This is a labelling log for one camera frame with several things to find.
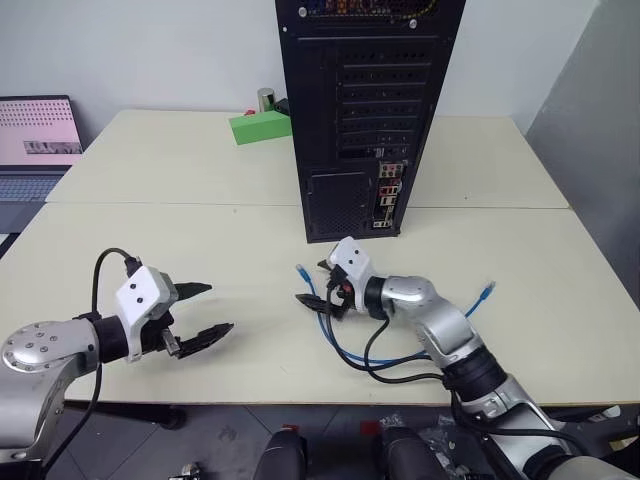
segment green sponge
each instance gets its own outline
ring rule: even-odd
[[[279,112],[262,112],[229,119],[238,145],[291,135],[291,119]]]

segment white table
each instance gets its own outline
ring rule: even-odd
[[[299,205],[291,137],[237,146],[237,115],[125,110],[47,201]],[[506,117],[437,117],[409,205],[568,207]]]
[[[381,274],[420,274],[468,307],[489,280],[497,287],[472,317],[503,367],[543,404],[640,401],[640,313],[570,210],[409,209],[401,237],[363,241]],[[330,244],[308,245],[299,207],[49,204],[0,261],[0,337],[27,323],[66,320],[89,309],[91,272],[104,248],[120,246],[174,281],[207,281],[214,293],[178,304],[175,333],[212,323],[236,327],[185,360],[165,353],[106,366],[101,399],[180,403],[442,404],[434,382],[382,385],[346,367],[314,315],[297,303]],[[101,309],[123,281],[105,263]],[[352,316],[336,326],[362,351],[378,322]],[[377,356],[413,353],[394,324]],[[414,372],[400,367],[394,375]],[[88,398],[93,378],[68,398]]]

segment gray wall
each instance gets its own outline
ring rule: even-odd
[[[527,139],[640,305],[638,0],[596,8]]]
[[[526,131],[595,4],[468,0],[438,112]],[[260,87],[285,95],[275,0],[0,0],[0,71],[0,95],[70,95],[83,140],[123,108],[244,111]]]

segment black computer case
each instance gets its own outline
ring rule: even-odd
[[[276,0],[309,242],[398,235],[465,0]]]

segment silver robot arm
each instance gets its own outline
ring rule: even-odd
[[[555,432],[553,421],[516,379],[504,372],[464,314],[422,277],[380,277],[351,237],[331,252],[354,290],[354,308],[374,318],[404,318],[443,372],[454,411],[464,426],[481,433],[489,459],[504,475],[522,479],[634,479],[598,459],[575,456],[568,442],[526,430]]]
[[[97,312],[65,322],[37,322],[20,328],[0,347],[0,478],[40,478],[64,393],[100,363],[138,361],[150,351],[183,358],[222,338],[232,324],[215,325],[181,341],[169,326],[169,308],[178,300],[211,289],[199,283],[174,284],[153,267],[135,266],[116,293],[117,315]]]

